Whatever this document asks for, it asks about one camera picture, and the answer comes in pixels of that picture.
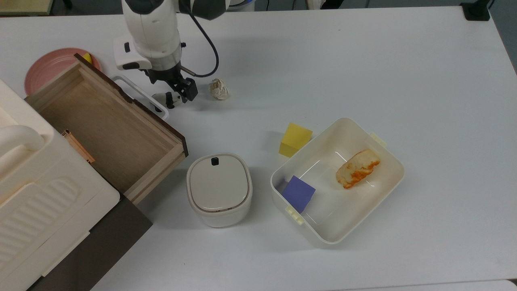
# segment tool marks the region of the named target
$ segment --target yellow cube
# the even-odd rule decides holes
[[[312,130],[290,123],[280,143],[279,154],[292,157],[311,140]]]

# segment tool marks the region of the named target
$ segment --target wooden box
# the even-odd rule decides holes
[[[95,159],[92,167],[137,204],[188,155],[185,138],[75,57],[25,100],[59,133],[72,132]]]

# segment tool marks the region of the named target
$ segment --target blue block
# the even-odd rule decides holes
[[[315,191],[316,189],[309,184],[293,176],[282,192],[282,196],[298,213],[301,213],[311,201]]]

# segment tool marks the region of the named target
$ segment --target bread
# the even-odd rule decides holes
[[[372,150],[364,150],[355,154],[336,172],[336,180],[348,189],[373,172],[373,167],[381,161]]]

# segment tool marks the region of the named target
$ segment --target black mount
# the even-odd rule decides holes
[[[172,90],[174,90],[174,92],[180,95],[181,101],[186,103],[187,101],[194,100],[194,98],[197,96],[197,86],[194,79],[183,78],[180,68],[181,62],[165,71],[143,71],[145,72],[146,76],[149,77],[151,84],[154,84],[157,80],[165,81],[172,88]]]
[[[461,3],[463,7],[463,14],[469,21],[488,21],[490,19],[490,13],[486,5],[490,0],[477,0],[474,3]]]

